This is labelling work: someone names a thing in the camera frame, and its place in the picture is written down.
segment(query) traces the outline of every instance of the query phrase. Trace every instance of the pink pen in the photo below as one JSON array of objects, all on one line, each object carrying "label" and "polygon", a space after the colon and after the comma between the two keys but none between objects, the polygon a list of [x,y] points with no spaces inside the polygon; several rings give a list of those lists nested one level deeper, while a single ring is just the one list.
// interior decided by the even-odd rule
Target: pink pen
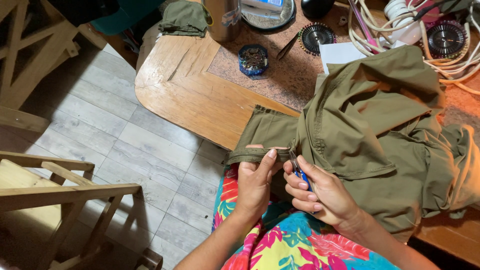
[{"label": "pink pen", "polygon": [[[359,12],[359,10],[357,8],[357,5],[355,4],[354,0],[348,0],[348,1],[350,3],[350,6],[353,9],[353,13],[355,13],[355,17],[357,18],[358,22],[360,23],[360,27],[363,30],[364,35],[367,37],[368,43],[376,47],[377,42],[375,41],[375,39],[373,39],[372,35],[370,34],[370,31],[367,28],[367,25],[362,20],[362,18],[360,16],[360,12]],[[379,52],[375,51],[374,49],[371,49],[370,47],[369,47],[369,49],[372,51],[373,54],[378,54],[379,53]]]}]

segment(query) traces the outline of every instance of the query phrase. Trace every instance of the fingernail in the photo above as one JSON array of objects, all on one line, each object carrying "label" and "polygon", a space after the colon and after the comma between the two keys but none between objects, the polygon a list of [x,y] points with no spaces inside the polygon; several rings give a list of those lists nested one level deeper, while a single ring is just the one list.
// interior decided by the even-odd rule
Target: fingernail
[{"label": "fingernail", "polygon": [[308,189],[308,184],[307,183],[299,183],[299,187],[303,190],[307,190]]},{"label": "fingernail", "polygon": [[312,201],[312,202],[316,202],[317,201],[317,196],[313,195],[313,194],[310,194],[307,196],[307,198]]},{"label": "fingernail", "polygon": [[300,161],[300,163],[303,163],[303,164],[306,164],[306,163],[307,163],[307,161],[303,158],[302,155],[299,155],[299,156],[297,157],[297,159],[298,159],[298,161]]},{"label": "fingernail", "polygon": [[268,151],[267,156],[274,159],[276,157],[276,150],[274,148],[271,149],[270,151]]}]

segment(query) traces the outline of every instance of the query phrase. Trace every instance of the hand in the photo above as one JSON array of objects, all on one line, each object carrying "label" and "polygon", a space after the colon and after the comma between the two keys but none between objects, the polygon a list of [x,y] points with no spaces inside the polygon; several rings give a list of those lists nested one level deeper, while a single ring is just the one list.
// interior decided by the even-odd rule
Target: hand
[{"label": "hand", "polygon": [[[262,145],[247,145],[246,147],[264,148]],[[282,168],[281,163],[275,163],[276,155],[277,152],[273,148],[268,151],[260,163],[240,162],[239,194],[234,212],[249,221],[250,225],[255,224],[267,210],[272,175]]]},{"label": "hand", "polygon": [[307,213],[318,212],[313,216],[332,225],[342,235],[361,229],[366,213],[353,200],[340,179],[308,163],[302,155],[297,159],[300,168],[311,179],[313,192],[308,191],[307,183],[293,173],[292,163],[285,162],[285,189],[294,196],[292,205]]}]

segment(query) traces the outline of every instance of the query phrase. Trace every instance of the teal bin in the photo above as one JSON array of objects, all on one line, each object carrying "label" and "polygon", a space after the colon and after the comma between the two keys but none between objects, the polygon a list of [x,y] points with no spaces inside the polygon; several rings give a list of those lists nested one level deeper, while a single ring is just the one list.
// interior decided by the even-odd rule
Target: teal bin
[{"label": "teal bin", "polygon": [[165,0],[118,0],[120,9],[107,17],[91,21],[96,30],[111,36],[131,27]]}]

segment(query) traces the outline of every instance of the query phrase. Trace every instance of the left hand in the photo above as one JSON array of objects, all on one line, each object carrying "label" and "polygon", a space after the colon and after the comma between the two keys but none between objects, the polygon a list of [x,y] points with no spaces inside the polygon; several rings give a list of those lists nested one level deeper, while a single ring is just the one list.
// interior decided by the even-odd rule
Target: left hand
[{"label": "left hand", "polygon": [[[263,145],[247,145],[246,147],[264,148]],[[272,175],[282,168],[282,163],[275,163],[276,155],[277,152],[273,148],[268,151],[260,163],[240,162],[239,194],[233,212],[243,217],[250,225],[255,225],[267,210]]]}]

